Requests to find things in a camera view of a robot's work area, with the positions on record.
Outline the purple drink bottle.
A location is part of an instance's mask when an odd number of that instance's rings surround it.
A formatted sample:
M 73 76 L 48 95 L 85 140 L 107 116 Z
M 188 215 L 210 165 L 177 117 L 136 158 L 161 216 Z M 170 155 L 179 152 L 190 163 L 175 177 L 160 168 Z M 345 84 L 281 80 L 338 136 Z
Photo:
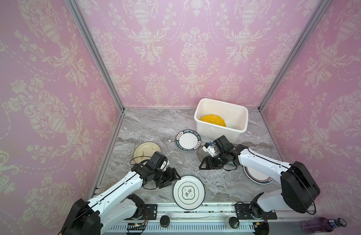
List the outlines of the purple drink bottle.
M 325 217 L 304 220 L 301 222 L 301 228 L 308 234 L 330 233 L 335 228 L 346 227 L 347 222 L 343 218 L 327 219 Z

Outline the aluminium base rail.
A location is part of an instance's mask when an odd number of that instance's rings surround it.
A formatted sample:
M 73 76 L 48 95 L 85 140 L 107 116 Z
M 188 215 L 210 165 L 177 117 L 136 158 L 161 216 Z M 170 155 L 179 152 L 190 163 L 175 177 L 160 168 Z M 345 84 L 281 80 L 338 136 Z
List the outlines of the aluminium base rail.
M 171 219 L 169 228 L 160 226 L 160 218 L 167 215 Z M 237 217 L 238 229 L 228 229 L 226 221 Z M 300 223 L 316 218 L 310 213 L 297 213 L 291 209 L 276 210 L 267 219 L 253 219 L 242 203 L 203 203 L 195 210 L 187 211 L 176 203 L 158 203 L 157 217 L 149 220 L 145 230 L 132 231 L 132 220 L 119 222 L 106 233 L 108 235 L 252 235 L 257 223 L 268 222 L 271 235 L 303 235 Z

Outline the white plate red green rim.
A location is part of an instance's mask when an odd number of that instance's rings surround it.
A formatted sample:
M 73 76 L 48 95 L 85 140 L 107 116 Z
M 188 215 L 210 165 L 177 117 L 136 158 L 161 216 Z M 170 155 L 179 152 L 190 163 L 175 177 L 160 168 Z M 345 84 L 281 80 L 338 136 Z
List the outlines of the white plate red green rim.
M 248 176 L 250 180 L 252 180 L 254 183 L 260 184 L 260 185 L 268 185 L 270 184 L 273 179 L 251 167 L 243 166 L 245 174 Z

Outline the cream plate with leaf motif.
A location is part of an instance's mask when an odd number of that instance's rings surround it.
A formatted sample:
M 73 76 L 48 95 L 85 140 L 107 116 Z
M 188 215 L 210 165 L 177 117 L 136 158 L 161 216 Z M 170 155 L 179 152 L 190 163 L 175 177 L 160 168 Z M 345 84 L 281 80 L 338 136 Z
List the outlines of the cream plate with leaf motif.
M 145 142 L 140 144 L 133 153 L 133 160 L 135 163 L 140 163 L 143 160 L 150 159 L 155 152 L 161 152 L 161 148 L 154 142 Z

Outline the black knob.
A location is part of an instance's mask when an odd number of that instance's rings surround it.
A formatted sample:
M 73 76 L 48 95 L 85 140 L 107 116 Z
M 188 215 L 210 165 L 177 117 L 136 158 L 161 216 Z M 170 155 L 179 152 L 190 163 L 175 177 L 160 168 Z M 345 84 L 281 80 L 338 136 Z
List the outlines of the black knob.
M 169 228 L 170 227 L 170 224 L 171 224 L 171 219 L 169 216 L 167 215 L 163 215 L 161 218 L 160 218 L 160 226 L 163 227 L 163 228 Z
M 240 226 L 239 219 L 237 217 L 229 217 L 226 221 L 228 229 L 238 229 Z

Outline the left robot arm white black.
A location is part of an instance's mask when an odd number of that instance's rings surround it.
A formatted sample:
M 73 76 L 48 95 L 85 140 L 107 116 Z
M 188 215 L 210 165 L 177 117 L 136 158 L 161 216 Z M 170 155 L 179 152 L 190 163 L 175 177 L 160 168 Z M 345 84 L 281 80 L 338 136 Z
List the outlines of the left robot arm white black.
M 135 191 L 154 182 L 156 188 L 170 186 L 181 177 L 168 166 L 168 158 L 156 151 L 151 158 L 133 164 L 131 170 L 108 190 L 88 199 L 79 199 L 70 209 L 61 235 L 102 235 L 116 223 L 126 219 L 144 219 L 150 212 Z

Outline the yellow scalloped dotted plate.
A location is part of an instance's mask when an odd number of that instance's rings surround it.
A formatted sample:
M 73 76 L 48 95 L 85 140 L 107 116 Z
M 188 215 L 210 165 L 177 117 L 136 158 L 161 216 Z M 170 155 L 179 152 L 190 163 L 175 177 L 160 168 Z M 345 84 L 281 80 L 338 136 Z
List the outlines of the yellow scalloped dotted plate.
M 205 115 L 200 119 L 200 121 L 207 122 L 213 125 L 226 127 L 225 121 L 220 116 L 217 115 Z

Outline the white plate green lettered rim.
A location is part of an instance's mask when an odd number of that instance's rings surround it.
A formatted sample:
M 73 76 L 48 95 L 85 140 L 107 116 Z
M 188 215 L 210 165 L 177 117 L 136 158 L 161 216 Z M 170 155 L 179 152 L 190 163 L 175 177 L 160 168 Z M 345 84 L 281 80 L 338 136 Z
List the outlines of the white plate green lettered rim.
M 202 143 L 201 136 L 194 130 L 180 131 L 176 136 L 176 146 L 184 152 L 197 150 Z

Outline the black knob right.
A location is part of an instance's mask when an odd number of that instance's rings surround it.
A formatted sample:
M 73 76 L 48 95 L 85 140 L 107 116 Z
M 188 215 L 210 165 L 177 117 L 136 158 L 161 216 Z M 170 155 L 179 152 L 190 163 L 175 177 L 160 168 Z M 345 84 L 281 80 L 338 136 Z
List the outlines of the black knob right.
M 240 226 L 239 219 L 237 217 L 229 217 L 226 221 L 228 229 L 238 229 Z

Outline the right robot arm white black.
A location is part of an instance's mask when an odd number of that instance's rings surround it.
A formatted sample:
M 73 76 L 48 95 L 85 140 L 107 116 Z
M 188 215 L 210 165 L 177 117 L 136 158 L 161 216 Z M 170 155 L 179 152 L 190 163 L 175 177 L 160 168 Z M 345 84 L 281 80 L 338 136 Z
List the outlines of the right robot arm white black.
M 315 204 L 320 188 L 307 167 L 298 161 L 282 162 L 259 154 L 247 146 L 231 143 L 225 136 L 206 143 L 203 151 L 208 153 L 199 166 L 200 170 L 222 169 L 228 163 L 242 165 L 259 171 L 280 184 L 271 193 L 260 193 L 250 203 L 253 217 L 263 218 L 266 213 L 290 208 L 306 213 Z

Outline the black knob left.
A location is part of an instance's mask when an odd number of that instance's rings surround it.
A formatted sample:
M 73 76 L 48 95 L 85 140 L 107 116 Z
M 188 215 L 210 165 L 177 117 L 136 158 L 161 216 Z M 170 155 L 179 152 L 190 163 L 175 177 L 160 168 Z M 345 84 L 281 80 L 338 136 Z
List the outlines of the black knob left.
M 167 215 L 163 215 L 161 218 L 160 218 L 160 226 L 163 227 L 163 228 L 169 228 L 170 227 L 170 224 L 171 224 L 171 219 L 169 216 Z

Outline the white plastic bin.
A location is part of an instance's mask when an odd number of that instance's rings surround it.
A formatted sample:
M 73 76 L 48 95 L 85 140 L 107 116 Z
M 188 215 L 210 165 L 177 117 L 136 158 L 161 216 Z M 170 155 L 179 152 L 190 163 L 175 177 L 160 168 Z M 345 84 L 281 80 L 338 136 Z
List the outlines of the white plastic bin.
M 204 98 L 198 103 L 194 119 L 201 136 L 217 139 L 224 135 L 233 143 L 246 132 L 249 112 L 244 106 Z

